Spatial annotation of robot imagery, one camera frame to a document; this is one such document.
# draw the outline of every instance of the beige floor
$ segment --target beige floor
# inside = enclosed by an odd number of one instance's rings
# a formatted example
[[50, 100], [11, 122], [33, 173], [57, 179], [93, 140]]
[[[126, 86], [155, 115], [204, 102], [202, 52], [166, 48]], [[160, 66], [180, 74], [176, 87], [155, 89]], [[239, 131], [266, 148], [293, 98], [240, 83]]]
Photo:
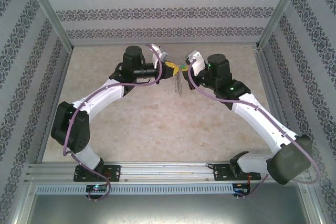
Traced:
[[[150, 61], [151, 52], [141, 46]], [[233, 77], [248, 86], [268, 108], [250, 45], [171, 44], [164, 46], [168, 60], [184, 63], [197, 49], [204, 59], [222, 53]], [[76, 47], [60, 102], [74, 102], [101, 86], [122, 61], [126, 46]], [[225, 161], [241, 151], [269, 153], [260, 136], [223, 104], [183, 81], [182, 97], [174, 91], [174, 78], [159, 85], [136, 87], [98, 114], [90, 125], [90, 143], [105, 161]], [[71, 161], [62, 146], [49, 138], [43, 161]]]

